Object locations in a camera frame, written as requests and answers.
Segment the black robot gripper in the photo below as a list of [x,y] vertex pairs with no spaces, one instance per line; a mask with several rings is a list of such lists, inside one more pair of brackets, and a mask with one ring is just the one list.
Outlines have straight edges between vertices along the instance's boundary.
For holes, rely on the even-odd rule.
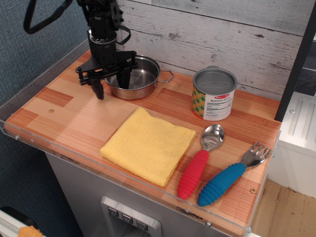
[[91,57],[76,68],[81,85],[91,85],[99,100],[104,99],[102,79],[116,76],[122,89],[129,89],[130,74],[137,67],[135,51],[117,51],[116,38],[110,40],[88,38]]

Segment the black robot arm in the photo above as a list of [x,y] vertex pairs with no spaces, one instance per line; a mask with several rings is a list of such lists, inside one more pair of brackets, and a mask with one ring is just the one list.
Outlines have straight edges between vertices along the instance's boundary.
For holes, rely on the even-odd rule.
[[79,0],[86,18],[90,59],[76,68],[81,85],[92,87],[97,98],[104,99],[102,79],[116,76],[119,87],[129,88],[130,74],[137,67],[135,51],[117,51],[131,37],[121,23],[123,11],[115,0]]

